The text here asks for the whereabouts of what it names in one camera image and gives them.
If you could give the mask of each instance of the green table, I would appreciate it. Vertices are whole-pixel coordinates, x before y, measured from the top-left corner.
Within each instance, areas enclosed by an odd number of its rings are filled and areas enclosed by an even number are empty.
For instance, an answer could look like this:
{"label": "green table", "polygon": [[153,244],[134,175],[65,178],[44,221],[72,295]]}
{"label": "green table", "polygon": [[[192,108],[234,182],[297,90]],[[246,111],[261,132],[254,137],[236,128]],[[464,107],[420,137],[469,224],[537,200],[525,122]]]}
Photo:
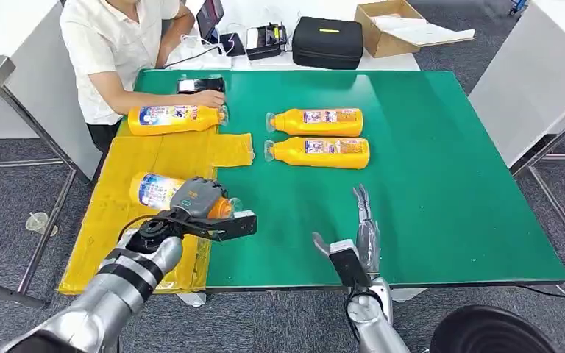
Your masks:
{"label": "green table", "polygon": [[[565,270],[460,85],[441,71],[144,71],[136,90],[221,74],[230,124],[252,133],[251,166],[218,179],[258,216],[256,235],[214,243],[208,288],[341,285],[313,246],[355,239],[352,186],[363,183],[381,232],[380,271],[394,287],[553,283]],[[263,159],[267,112],[359,107],[371,160],[363,170]]]}

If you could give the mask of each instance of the yellow sheet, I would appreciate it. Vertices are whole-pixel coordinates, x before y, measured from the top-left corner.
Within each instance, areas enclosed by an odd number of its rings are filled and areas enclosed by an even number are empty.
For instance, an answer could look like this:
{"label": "yellow sheet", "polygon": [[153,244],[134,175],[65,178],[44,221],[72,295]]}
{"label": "yellow sheet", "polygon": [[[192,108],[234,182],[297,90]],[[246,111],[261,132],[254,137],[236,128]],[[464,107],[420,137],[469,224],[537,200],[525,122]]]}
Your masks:
{"label": "yellow sheet", "polygon": [[[216,166],[249,165],[253,157],[250,134],[219,135],[213,127],[204,132],[136,137],[122,124],[94,188],[58,291],[83,292],[102,259],[116,245],[121,228],[139,215],[157,212],[129,198],[134,175],[152,172],[180,179],[196,175],[214,178]],[[155,293],[204,289],[209,252],[208,240],[186,235],[179,265],[163,278]]]}

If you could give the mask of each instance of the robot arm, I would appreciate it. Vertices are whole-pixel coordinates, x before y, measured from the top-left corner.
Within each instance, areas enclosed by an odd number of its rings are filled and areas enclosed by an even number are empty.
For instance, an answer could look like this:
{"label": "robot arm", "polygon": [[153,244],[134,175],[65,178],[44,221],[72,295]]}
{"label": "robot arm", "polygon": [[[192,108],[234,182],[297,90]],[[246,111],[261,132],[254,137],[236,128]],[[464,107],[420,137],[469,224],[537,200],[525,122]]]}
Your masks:
{"label": "robot arm", "polygon": [[256,232],[251,211],[205,218],[225,194],[215,182],[185,182],[171,209],[121,234],[85,291],[67,308],[0,348],[0,352],[98,352],[112,346],[129,318],[142,310],[162,278],[179,263],[182,239],[192,234],[229,240]]}
{"label": "robot arm", "polygon": [[333,263],[343,285],[350,287],[345,310],[363,353],[410,353],[393,328],[393,303],[388,283],[380,277],[380,232],[372,219],[369,195],[361,185],[356,245],[350,239],[326,244],[313,233],[315,247]]}

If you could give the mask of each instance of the man's arm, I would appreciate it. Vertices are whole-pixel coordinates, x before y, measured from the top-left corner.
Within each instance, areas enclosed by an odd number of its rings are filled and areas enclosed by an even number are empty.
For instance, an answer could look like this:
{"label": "man's arm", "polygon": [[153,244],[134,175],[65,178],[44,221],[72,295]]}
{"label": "man's arm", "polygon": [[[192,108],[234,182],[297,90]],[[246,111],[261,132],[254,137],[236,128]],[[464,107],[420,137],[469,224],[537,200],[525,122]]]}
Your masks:
{"label": "man's arm", "polygon": [[132,107],[144,105],[204,105],[220,107],[224,94],[216,90],[205,90],[195,94],[158,95],[124,90],[115,71],[88,75],[103,99],[118,114],[128,114]]}
{"label": "man's arm", "polygon": [[181,35],[188,34],[193,28],[194,22],[195,19],[191,11],[187,7],[181,6],[177,15],[172,19],[168,31],[161,38],[156,68],[163,68],[170,53],[181,43]]}

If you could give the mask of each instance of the black bag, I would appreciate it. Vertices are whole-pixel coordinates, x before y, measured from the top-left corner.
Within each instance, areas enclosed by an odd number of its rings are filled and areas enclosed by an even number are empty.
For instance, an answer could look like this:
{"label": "black bag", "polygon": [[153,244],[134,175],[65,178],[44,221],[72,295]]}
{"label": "black bag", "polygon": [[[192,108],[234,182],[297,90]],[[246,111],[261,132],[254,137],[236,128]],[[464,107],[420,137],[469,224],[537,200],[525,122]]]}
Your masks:
{"label": "black bag", "polygon": [[298,65],[354,70],[363,56],[363,28],[355,21],[301,17],[292,45]]}

